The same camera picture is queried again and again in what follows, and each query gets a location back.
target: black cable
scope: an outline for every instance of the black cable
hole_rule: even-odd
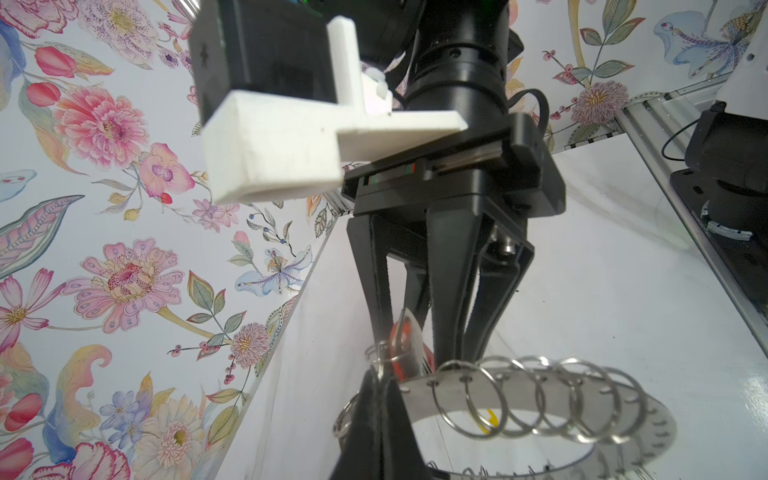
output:
[[[537,88],[520,90],[518,93],[512,95],[512,98],[507,101],[507,108],[514,107],[526,94],[533,95],[536,97],[536,101],[538,101],[538,131],[541,133],[541,136],[544,137],[547,133],[547,125],[549,124],[549,102],[543,91]]]
[[[664,157],[664,158],[666,158],[667,160],[674,160],[674,161],[685,161],[685,159],[684,159],[684,158],[672,158],[672,157],[668,157],[668,156],[667,156],[667,154],[665,154],[665,153],[664,153],[664,151],[667,149],[667,145],[669,145],[669,144],[672,142],[672,140],[674,140],[674,139],[677,137],[677,135],[679,135],[679,134],[683,133],[685,130],[687,130],[688,128],[690,128],[692,125],[695,125],[695,124],[696,124],[698,121],[699,121],[699,119],[697,118],[696,120],[694,120],[694,121],[690,122],[690,123],[689,123],[688,125],[686,125],[685,127],[682,127],[680,130],[676,131],[676,132],[675,132],[675,133],[674,133],[674,134],[673,134],[673,135],[670,137],[670,139],[669,139],[669,140],[667,140],[667,141],[664,143],[664,146],[661,148],[661,156],[662,156],[662,157]]]

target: pink flower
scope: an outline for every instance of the pink flower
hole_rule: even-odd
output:
[[[139,178],[150,197],[163,192],[182,194],[194,187],[194,179],[166,144],[152,144],[150,150],[139,157]]]
[[[197,88],[194,85],[190,87],[190,94],[187,95],[187,100],[197,105]]]
[[[235,213],[240,209],[239,204],[229,204],[224,205],[223,207],[219,207],[221,211],[223,211],[223,215],[221,216],[221,224],[225,227],[232,227],[232,224],[237,225],[237,215]]]
[[[30,393],[13,405],[3,422],[5,430],[16,432],[40,413],[43,400],[37,393]]]
[[[154,246],[154,239],[136,240],[133,248],[123,243],[104,246],[102,262],[89,257],[81,263],[94,277],[74,278],[66,283],[64,295],[77,294],[74,311],[84,319],[97,319],[109,309],[104,331],[128,330],[138,326],[139,313],[157,312],[167,304],[181,303],[176,283],[184,274],[165,270],[176,266],[176,254]]]
[[[32,443],[19,439],[0,450],[0,478],[14,480],[32,463]]]
[[[206,199],[194,200],[194,204],[197,205],[197,209],[192,210],[192,214],[200,219],[216,220],[224,215],[219,207]]]
[[[24,306],[22,306],[22,285],[13,278],[13,275],[9,275],[8,278],[0,283],[0,293],[5,298],[5,302],[11,307],[7,309],[4,306],[0,306],[0,341],[2,341],[0,343],[0,353],[16,344],[18,334],[22,331],[22,325],[33,330],[40,330],[48,326],[46,319],[32,318],[28,315],[48,305],[64,289],[65,284],[62,283],[45,298],[42,298],[52,278],[52,271],[41,268],[35,275],[35,279],[32,280],[32,285],[29,287],[29,299]]]
[[[109,445],[81,443],[71,463],[35,470],[31,480],[129,480],[131,468],[125,454]]]
[[[244,369],[260,361],[270,351],[270,336],[260,323],[249,323],[232,338],[232,356]]]
[[[236,241],[236,242],[242,242],[242,243],[245,243],[246,245],[250,245],[250,240],[248,240],[248,236],[247,236],[247,235],[246,235],[246,233],[245,233],[245,232],[243,232],[242,230],[238,230],[238,231],[235,233],[235,241]]]
[[[35,50],[35,60],[38,67],[46,75],[55,77],[74,78],[78,69],[74,59],[65,53],[61,53],[56,47],[40,47]]]
[[[178,33],[176,33],[169,24],[158,22],[157,26],[161,28],[161,30],[164,30],[167,34],[169,34],[172,38],[179,38]]]
[[[138,158],[140,145],[149,143],[141,110],[134,109],[126,97],[114,100],[101,87],[75,88],[56,106],[61,109],[53,113],[56,132],[78,157],[102,170],[112,164],[126,168]]]
[[[77,17],[75,0],[0,0],[0,19],[29,38],[38,30],[61,33]]]
[[[50,107],[61,98],[61,90],[48,82],[31,84],[27,87],[27,98],[38,107]]]
[[[616,81],[592,84],[579,95],[571,112],[571,120],[583,125],[605,124],[628,100],[627,87]]]
[[[170,3],[178,10],[179,13],[181,13],[181,16],[169,13],[168,20],[186,25],[184,30],[181,32],[180,38],[182,40],[187,40],[190,37],[190,31],[192,31],[192,23],[189,21],[189,18],[184,16],[184,10],[179,6],[177,0],[170,0]]]
[[[80,0],[80,26],[136,65],[152,59],[159,36],[136,0]]]

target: blue flower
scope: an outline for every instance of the blue flower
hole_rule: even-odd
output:
[[[112,396],[112,404],[99,409],[99,413],[109,418],[101,424],[101,429],[120,429],[123,425],[133,420],[134,414],[139,411],[139,402],[134,401],[134,393],[115,392]]]
[[[109,436],[109,442],[116,442],[120,440],[118,448],[124,450],[125,446],[130,440],[131,443],[136,443],[141,440],[141,435],[144,430],[141,429],[141,423],[147,418],[149,412],[139,410],[136,413],[128,413],[124,416],[125,422],[120,425],[120,428]]]
[[[747,7],[734,9],[720,29],[722,39],[707,34],[707,21],[700,12],[667,15],[654,27],[664,42],[664,59],[673,65],[690,64],[688,78],[735,68],[750,45],[766,1],[749,0]]]
[[[304,270],[312,263],[312,248],[299,252],[293,262],[283,257],[279,250],[270,248],[266,250],[267,258],[266,270],[270,274],[264,276],[257,271],[246,272],[240,275],[235,282],[235,290],[246,290],[256,294],[256,296],[266,296],[268,293],[277,291],[278,295],[283,293],[283,289],[288,286],[299,286],[304,284],[301,280],[301,270]]]

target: metal ring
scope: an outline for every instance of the metal ring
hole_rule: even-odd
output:
[[[582,366],[588,367],[591,371],[594,371],[597,374],[599,374],[601,377],[603,377],[603,380],[607,384],[607,387],[611,389],[611,395],[614,397],[614,410],[613,412],[611,412],[611,417],[608,419],[608,421],[605,423],[605,425],[603,425],[601,429],[598,429],[596,432],[593,432],[592,429],[590,429],[581,420],[581,415],[578,415],[576,419],[576,423],[577,423],[577,429],[580,430],[580,433],[577,433],[574,435],[574,434],[565,432],[562,436],[565,437],[566,439],[570,439],[578,443],[596,443],[611,436],[613,429],[616,427],[616,424],[618,423],[618,420],[621,417],[621,396],[619,395],[619,389],[618,387],[616,387],[616,383],[614,382],[614,380],[601,367],[591,362],[587,362],[585,360],[579,360],[571,357],[567,359],[558,360],[558,365],[560,366],[582,365]]]
[[[632,384],[632,387],[634,388],[634,391],[637,393],[637,404],[638,408],[640,409],[637,413],[637,418],[634,420],[632,425],[627,427],[626,430],[624,430],[622,433],[611,435],[611,441],[616,444],[626,443],[632,440],[632,435],[634,435],[637,430],[639,430],[643,424],[645,423],[645,419],[648,417],[648,395],[645,393],[645,390],[643,390],[643,387],[640,385],[640,383],[635,380],[633,377],[627,375],[626,373],[622,372],[618,369],[613,369],[611,367],[603,367],[603,370],[606,372],[618,375],[621,377],[624,377],[626,380],[629,381],[629,383]]]
[[[530,380],[532,380],[536,384],[536,406],[538,408],[538,418],[536,418],[536,421],[533,422],[532,425],[529,425],[528,423],[523,422],[520,420],[514,413],[512,413],[512,410],[508,410],[509,418],[516,423],[521,430],[502,430],[502,436],[508,438],[508,439],[517,439],[520,437],[524,437],[527,434],[531,433],[533,429],[539,426],[539,424],[544,420],[545,411],[547,409],[547,399],[544,394],[544,390],[541,389],[541,383],[536,378],[536,375],[525,365],[520,363],[517,360],[514,359],[508,359],[504,356],[487,356],[483,359],[481,359],[479,362],[477,362],[477,365],[480,366],[483,363],[487,362],[503,362],[508,364],[508,368],[515,371],[515,370],[521,370],[524,372]],[[502,386],[503,379],[500,379],[499,386],[502,387],[502,391],[504,387]],[[469,392],[467,391],[467,405],[469,407],[469,414],[472,415],[472,418],[475,419],[476,422],[480,422],[484,424],[487,427],[492,427],[493,425],[483,418],[482,415],[479,415],[480,411],[475,407],[474,402],[472,401],[472,397],[469,395]]]
[[[464,430],[462,427],[458,426],[453,422],[453,420],[448,417],[448,413],[445,411],[444,408],[440,405],[440,402],[437,400],[437,392],[435,390],[435,386],[439,383],[439,374],[444,369],[450,367],[450,366],[461,366],[464,368],[472,369],[472,370],[478,370],[480,373],[482,373],[486,379],[491,383],[494,390],[496,390],[496,394],[498,395],[498,400],[501,403],[502,408],[502,417],[498,421],[498,426],[491,427],[488,429],[488,434],[477,434],[472,433]],[[435,400],[435,407],[437,407],[438,412],[440,412],[440,416],[443,420],[445,420],[445,423],[447,423],[452,429],[455,431],[461,433],[462,435],[469,437],[471,439],[491,439],[498,434],[502,432],[504,427],[507,424],[507,418],[508,418],[508,410],[509,406],[507,405],[507,397],[504,395],[504,392],[502,391],[501,386],[496,382],[496,380],[493,378],[493,375],[491,375],[488,370],[482,368],[480,365],[476,365],[471,362],[465,362],[463,360],[449,360],[448,362],[443,363],[440,367],[435,370],[435,376],[432,379],[432,398]]]
[[[570,381],[571,373],[560,366],[557,362],[554,362],[545,356],[522,356],[518,359],[518,362],[536,362],[538,365],[545,367],[548,372],[556,372],[560,374],[558,379],[560,379],[561,382],[563,382],[564,379],[567,380],[567,382],[564,383],[568,385],[568,388],[570,389],[570,394],[568,395],[568,406],[570,407],[571,415],[565,422],[561,423],[560,425],[555,425],[545,414],[543,420],[544,423],[549,426],[549,428],[540,429],[537,427],[531,430],[534,435],[541,436],[567,435],[568,430],[572,429],[581,421],[581,413],[584,410],[584,394],[581,392],[581,387],[578,385],[578,382]]]

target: hole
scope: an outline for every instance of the hole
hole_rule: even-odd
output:
[[[752,266],[757,266],[757,258],[751,253],[745,253],[742,257]]]

